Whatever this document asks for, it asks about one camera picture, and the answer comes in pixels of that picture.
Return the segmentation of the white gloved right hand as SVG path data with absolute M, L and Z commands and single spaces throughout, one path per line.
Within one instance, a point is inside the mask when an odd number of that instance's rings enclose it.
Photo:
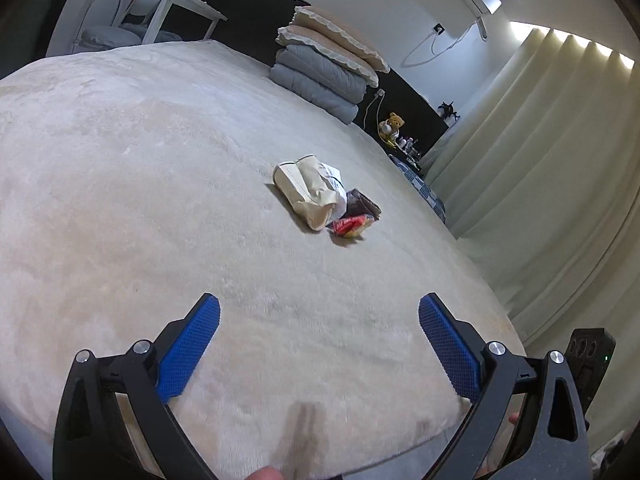
M 519 418 L 520 418 L 520 413 L 514 412 L 509 416 L 508 421 L 510 422 L 510 424 L 516 425 L 518 423 Z

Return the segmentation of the person's bare left hand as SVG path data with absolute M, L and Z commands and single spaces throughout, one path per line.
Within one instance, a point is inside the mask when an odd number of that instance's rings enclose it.
M 245 480 L 283 480 L 284 477 L 276 468 L 265 466 L 251 474 L 249 474 Z

